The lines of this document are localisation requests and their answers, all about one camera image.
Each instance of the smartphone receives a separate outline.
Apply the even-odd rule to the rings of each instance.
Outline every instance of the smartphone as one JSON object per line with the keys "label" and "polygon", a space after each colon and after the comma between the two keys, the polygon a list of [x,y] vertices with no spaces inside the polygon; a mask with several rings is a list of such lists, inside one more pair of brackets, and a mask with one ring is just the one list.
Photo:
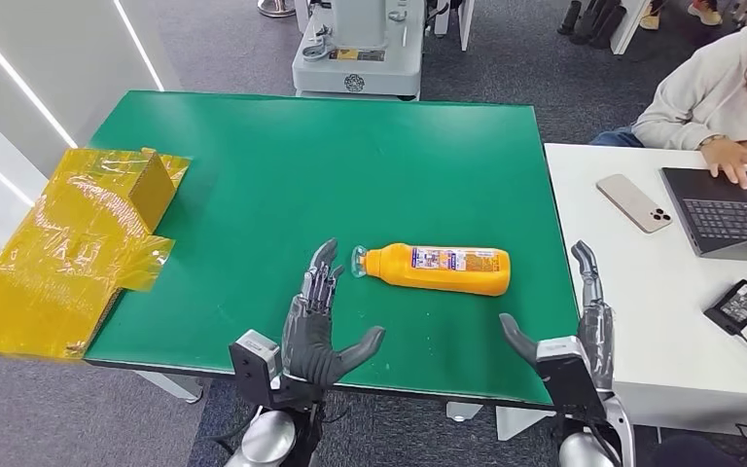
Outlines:
{"label": "smartphone", "polygon": [[670,211],[659,207],[625,175],[618,173],[600,180],[597,190],[646,234],[671,224]]}

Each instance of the laptop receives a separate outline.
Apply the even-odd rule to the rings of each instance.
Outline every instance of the laptop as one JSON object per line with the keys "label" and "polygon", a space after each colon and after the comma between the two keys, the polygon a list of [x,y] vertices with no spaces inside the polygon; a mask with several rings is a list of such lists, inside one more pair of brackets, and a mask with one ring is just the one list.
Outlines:
{"label": "laptop", "polygon": [[747,261],[747,190],[701,169],[664,167],[662,178],[697,256]]}

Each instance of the laptop keyboard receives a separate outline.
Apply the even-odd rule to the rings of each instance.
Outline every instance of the laptop keyboard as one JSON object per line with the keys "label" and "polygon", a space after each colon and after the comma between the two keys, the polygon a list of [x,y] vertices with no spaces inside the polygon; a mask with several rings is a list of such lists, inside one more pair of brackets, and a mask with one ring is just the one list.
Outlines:
{"label": "laptop keyboard", "polygon": [[684,199],[696,232],[704,238],[747,240],[747,202]]}

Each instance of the bottle label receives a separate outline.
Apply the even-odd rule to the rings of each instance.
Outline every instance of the bottle label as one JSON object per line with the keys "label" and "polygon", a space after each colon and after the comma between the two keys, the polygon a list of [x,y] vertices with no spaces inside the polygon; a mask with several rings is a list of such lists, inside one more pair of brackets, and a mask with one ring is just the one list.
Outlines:
{"label": "bottle label", "polygon": [[500,270],[500,261],[493,250],[463,248],[414,247],[410,265],[416,269]]}

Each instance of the white sweater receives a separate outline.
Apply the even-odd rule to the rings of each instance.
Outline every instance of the white sweater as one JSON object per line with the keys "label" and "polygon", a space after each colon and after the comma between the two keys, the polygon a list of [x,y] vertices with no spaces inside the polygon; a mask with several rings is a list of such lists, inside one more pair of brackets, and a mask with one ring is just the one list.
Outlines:
{"label": "white sweater", "polygon": [[648,148],[695,150],[707,137],[747,140],[747,27],[696,51],[659,84],[632,128]]}

